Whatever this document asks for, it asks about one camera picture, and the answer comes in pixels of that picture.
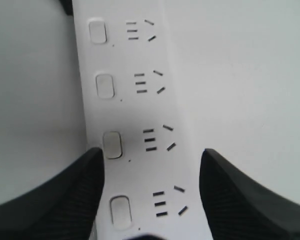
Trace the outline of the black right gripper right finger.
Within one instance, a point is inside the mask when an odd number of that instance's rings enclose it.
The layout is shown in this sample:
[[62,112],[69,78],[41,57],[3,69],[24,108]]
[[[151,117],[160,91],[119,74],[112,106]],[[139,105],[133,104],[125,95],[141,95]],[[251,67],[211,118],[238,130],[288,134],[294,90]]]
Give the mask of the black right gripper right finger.
[[300,205],[211,148],[202,153],[199,192],[215,240],[300,240]]

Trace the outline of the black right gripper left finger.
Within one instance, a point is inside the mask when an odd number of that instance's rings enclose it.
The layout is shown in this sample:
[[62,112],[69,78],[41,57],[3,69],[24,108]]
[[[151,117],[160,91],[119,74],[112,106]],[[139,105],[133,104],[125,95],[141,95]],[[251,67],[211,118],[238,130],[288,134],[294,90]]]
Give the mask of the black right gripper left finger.
[[42,185],[0,204],[0,240],[87,240],[105,184],[93,147]]

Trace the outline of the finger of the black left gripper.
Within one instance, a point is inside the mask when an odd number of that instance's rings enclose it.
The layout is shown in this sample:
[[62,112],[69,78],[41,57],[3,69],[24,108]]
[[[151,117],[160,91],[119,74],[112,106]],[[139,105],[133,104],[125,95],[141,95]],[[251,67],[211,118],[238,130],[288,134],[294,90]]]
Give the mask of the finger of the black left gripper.
[[59,0],[65,14],[67,16],[73,15],[73,1],[72,0]]

